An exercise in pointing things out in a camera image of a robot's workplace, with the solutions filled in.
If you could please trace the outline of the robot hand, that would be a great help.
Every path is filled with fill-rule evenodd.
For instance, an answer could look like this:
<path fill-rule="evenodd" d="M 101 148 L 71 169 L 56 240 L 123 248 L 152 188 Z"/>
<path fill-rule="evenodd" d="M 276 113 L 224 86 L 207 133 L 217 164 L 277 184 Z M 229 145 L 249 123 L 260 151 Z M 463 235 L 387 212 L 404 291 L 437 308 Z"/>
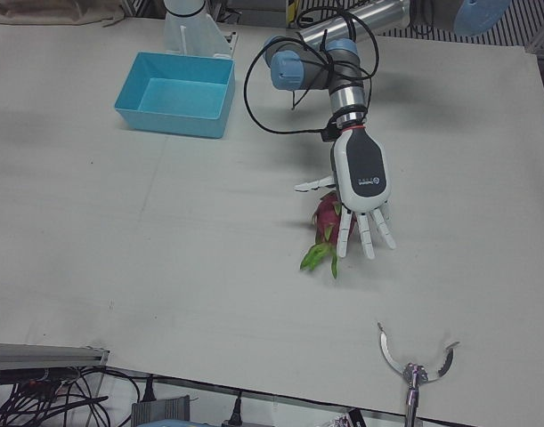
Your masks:
<path fill-rule="evenodd" d="M 355 125 L 341 132 L 330 154 L 332 173 L 319 180 L 298 184 L 294 190 L 336 189 L 341 204 L 337 256 L 346 256 L 352 219 L 357 221 L 361 247 L 368 259 L 375 258 L 369 231 L 371 223 L 375 224 L 387 246 L 395 249 L 396 244 L 383 213 L 383 206 L 391 193 L 384 148 L 370 138 L 364 126 Z"/>

